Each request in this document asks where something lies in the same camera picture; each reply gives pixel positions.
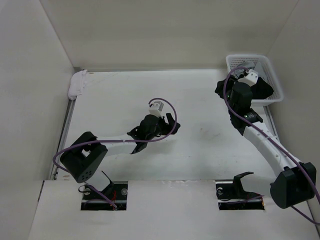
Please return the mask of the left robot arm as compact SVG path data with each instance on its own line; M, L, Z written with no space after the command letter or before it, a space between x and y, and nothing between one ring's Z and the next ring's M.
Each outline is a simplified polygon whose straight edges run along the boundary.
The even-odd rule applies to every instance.
M166 117L148 114L124 135L118 136L115 141L105 138L105 142L97 142L98 137L92 132L83 133L72 145L90 142L66 150L60 157L60 162L73 176L77 183L92 186L100 199L108 199L112 195L114 183L99 169L105 157L120 154L133 155L144 150L148 143L156 137L174 135L181 125L174 120L170 113Z

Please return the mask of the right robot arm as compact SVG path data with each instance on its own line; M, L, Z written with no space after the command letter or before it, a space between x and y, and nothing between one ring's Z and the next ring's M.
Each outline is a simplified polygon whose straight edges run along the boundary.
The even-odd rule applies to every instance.
M232 185L238 198L250 191L272 198L286 209L315 197L317 170L310 163L303 163L291 154L272 135L263 119L251 108L253 93L244 82L236 82L230 91L228 104L231 124L264 157L274 172L272 179L251 178Z

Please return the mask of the black tank top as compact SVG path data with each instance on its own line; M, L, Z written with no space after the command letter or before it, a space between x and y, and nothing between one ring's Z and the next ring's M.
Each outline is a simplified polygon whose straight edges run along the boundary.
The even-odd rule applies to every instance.
M245 83L245 80L242 80L245 77L245 75L242 73L239 75L239 78L237 78L234 75L231 75L228 79L227 85L226 85L226 97L229 100L232 87L235 83L242 82ZM218 81L215 93L219 95L220 98L224 98L223 96L223 87L224 87L225 80ZM273 88L265 82L260 76L257 78L257 82L253 84L250 87L250 90L252 92L252 99L253 100L264 100L269 98L273 93Z

